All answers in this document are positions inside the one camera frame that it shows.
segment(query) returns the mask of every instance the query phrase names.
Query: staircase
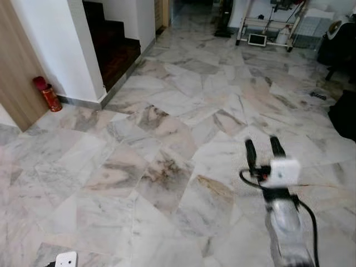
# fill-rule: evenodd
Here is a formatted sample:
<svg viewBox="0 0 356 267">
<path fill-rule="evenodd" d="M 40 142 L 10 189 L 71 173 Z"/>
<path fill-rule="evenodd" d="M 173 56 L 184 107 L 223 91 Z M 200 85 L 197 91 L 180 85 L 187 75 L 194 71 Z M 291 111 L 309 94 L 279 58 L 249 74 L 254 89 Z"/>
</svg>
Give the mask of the staircase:
<svg viewBox="0 0 356 267">
<path fill-rule="evenodd" d="M 102 3 L 83 1 L 83 5 L 108 92 L 141 54 L 140 41 L 125 38 L 123 22 L 105 20 Z"/>
</svg>

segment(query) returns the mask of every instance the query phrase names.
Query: white bottle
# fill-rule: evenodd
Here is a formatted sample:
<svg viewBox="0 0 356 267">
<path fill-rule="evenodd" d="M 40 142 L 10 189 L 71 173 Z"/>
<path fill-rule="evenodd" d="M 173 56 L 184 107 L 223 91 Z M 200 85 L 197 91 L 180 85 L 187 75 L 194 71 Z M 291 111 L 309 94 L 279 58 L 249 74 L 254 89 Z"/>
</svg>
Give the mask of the white bottle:
<svg viewBox="0 0 356 267">
<path fill-rule="evenodd" d="M 275 41 L 275 43 L 278 43 L 280 45 L 284 45 L 287 43 L 288 37 L 290 35 L 290 29 L 288 26 L 285 26 L 279 33 L 277 36 L 277 39 Z"/>
</svg>

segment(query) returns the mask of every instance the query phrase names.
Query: red thermos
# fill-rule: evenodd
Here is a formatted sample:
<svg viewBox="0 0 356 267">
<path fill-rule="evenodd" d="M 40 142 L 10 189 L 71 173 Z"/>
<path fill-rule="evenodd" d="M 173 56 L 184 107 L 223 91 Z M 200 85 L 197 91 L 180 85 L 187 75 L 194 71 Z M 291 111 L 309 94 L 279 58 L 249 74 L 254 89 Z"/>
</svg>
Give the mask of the red thermos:
<svg viewBox="0 0 356 267">
<path fill-rule="evenodd" d="M 47 84 L 42 76 L 33 79 L 34 85 L 41 92 L 51 111 L 57 112 L 62 109 L 62 105 L 53 91 L 52 85 Z"/>
</svg>

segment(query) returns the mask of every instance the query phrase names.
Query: marble floor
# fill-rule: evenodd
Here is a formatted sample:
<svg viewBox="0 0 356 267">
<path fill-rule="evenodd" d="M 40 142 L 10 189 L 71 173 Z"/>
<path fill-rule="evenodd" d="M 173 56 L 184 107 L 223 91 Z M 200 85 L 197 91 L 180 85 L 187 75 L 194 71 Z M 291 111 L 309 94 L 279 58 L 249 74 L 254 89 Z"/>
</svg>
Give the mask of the marble floor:
<svg viewBox="0 0 356 267">
<path fill-rule="evenodd" d="M 313 51 L 213 30 L 186 6 L 104 110 L 0 125 L 1 267 L 67 250 L 79 267 L 273 266 L 261 192 L 237 175 L 245 139 L 263 163 L 271 134 L 303 166 L 293 191 L 317 215 L 320 265 L 356 265 L 356 145 L 327 115 L 347 80 L 325 82 Z"/>
</svg>

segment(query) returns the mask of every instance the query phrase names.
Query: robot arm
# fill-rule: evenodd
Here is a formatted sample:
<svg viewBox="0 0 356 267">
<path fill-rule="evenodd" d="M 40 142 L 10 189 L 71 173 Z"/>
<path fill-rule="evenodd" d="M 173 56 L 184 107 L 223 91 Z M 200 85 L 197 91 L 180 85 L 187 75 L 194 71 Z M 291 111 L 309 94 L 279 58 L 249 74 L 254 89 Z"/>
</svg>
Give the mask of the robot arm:
<svg viewBox="0 0 356 267">
<path fill-rule="evenodd" d="M 303 228 L 297 206 L 305 205 L 295 195 L 290 195 L 288 186 L 298 182 L 300 165 L 297 160 L 285 157 L 285 152 L 277 137 L 270 139 L 274 159 L 270 166 L 256 167 L 256 151 L 252 140 L 247 140 L 246 151 L 249 164 L 248 170 L 240 172 L 241 179 L 263 191 L 266 202 L 265 224 L 271 238 L 271 255 L 276 267 L 319 267 L 317 252 L 314 253 L 315 265 L 306 249 L 303 240 Z M 243 177 L 243 172 L 249 171 L 258 184 Z"/>
</svg>

